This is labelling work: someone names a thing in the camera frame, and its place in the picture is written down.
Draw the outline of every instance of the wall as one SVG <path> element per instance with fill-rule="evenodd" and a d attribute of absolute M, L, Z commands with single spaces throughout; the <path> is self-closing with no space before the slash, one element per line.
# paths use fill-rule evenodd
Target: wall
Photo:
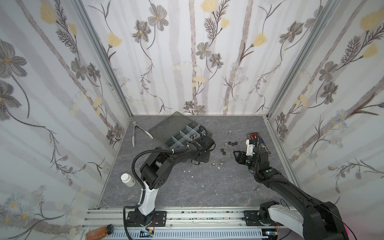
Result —
<path fill-rule="evenodd" d="M 326 1 L 83 4 L 134 114 L 266 114 Z"/>
<path fill-rule="evenodd" d="M 340 1 L 270 117 L 304 190 L 337 203 L 358 239 L 384 233 L 383 7 Z"/>
<path fill-rule="evenodd" d="M 128 118 L 70 2 L 2 1 L 0 22 L 2 238 L 76 238 Z"/>

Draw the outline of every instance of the metal tongs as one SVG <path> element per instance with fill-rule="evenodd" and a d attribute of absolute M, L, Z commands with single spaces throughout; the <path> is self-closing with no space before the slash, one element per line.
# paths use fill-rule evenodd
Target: metal tongs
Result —
<path fill-rule="evenodd" d="M 133 145 L 133 147 L 135 147 L 135 127 L 136 126 L 139 127 L 141 130 L 143 130 L 150 138 L 153 139 L 152 135 L 149 132 L 147 132 L 144 128 L 137 125 L 135 121 L 133 121 L 132 123 L 133 123 L 133 133 L 132 133 L 132 145 Z"/>

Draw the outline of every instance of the orange bottle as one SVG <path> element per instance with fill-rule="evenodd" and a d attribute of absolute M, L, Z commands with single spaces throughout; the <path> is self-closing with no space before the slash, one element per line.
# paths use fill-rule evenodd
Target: orange bottle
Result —
<path fill-rule="evenodd" d="M 85 235 L 86 240 L 99 240 L 112 234 L 114 227 L 112 224 L 90 231 Z"/>

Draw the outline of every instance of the black mounting plate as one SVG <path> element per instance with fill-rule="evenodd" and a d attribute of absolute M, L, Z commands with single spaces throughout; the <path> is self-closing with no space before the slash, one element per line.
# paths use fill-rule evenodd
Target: black mounting plate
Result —
<path fill-rule="evenodd" d="M 153 213 L 155 218 L 155 227 L 165 227 L 167 221 L 167 211 L 155 211 Z M 136 213 L 134 211 L 128 212 L 127 227 L 142 227 L 140 223 L 136 221 Z"/>
<path fill-rule="evenodd" d="M 260 222 L 259 211 L 244 211 L 244 220 L 247 227 L 265 226 Z"/>

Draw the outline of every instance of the white bottle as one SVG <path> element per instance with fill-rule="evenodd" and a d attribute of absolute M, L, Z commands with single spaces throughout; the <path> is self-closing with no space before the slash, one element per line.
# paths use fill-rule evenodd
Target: white bottle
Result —
<path fill-rule="evenodd" d="M 123 175 L 121 175 L 121 181 L 128 187 L 133 187 L 136 183 L 136 180 L 128 173 L 124 173 Z"/>

